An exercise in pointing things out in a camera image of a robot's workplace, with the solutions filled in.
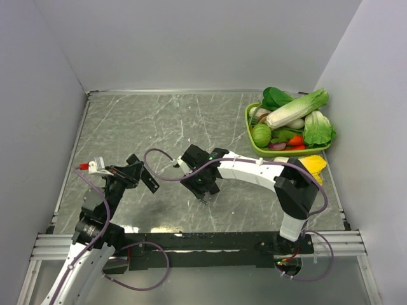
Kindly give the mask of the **black remote control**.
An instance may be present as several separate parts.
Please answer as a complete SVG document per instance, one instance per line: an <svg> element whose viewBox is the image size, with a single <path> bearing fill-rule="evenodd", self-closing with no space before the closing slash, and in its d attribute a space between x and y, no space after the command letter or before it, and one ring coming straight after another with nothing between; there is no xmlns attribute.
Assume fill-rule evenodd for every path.
<svg viewBox="0 0 407 305"><path fill-rule="evenodd" d="M141 161L135 154L131 154L126 162L129 165L132 165L133 163L140 163L141 164L141 169L140 169L140 177L139 180L142 180L143 183L146 185L146 187L153 193L155 194L160 187L157 181L154 179L154 177L150 174L150 172L147 170L147 168L144 165L144 162Z"/></svg>

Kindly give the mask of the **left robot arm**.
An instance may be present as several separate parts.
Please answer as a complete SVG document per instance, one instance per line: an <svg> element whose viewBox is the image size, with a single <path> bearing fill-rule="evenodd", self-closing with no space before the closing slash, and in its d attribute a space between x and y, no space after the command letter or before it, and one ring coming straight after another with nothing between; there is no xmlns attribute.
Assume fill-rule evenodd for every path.
<svg viewBox="0 0 407 305"><path fill-rule="evenodd" d="M43 304L81 304L86 299L91 281L126 246L125 230L111 223L124 192L149 178L144 163L135 156L125 166L106 166L102 158L95 158L74 171L90 188L64 265Z"/></svg>

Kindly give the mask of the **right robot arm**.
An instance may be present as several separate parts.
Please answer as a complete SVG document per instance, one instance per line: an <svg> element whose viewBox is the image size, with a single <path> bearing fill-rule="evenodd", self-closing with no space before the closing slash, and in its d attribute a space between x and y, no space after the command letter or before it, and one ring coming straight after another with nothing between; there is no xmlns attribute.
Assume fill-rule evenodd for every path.
<svg viewBox="0 0 407 305"><path fill-rule="evenodd" d="M207 194L220 192L217 179L239 180L273 191L284 212L277 243L281 251L292 253L300 245L319 188L300 161L289 158L286 163L289 165L271 165L220 148L208 153L193 144L176 159L185 176L181 184L201 201Z"/></svg>

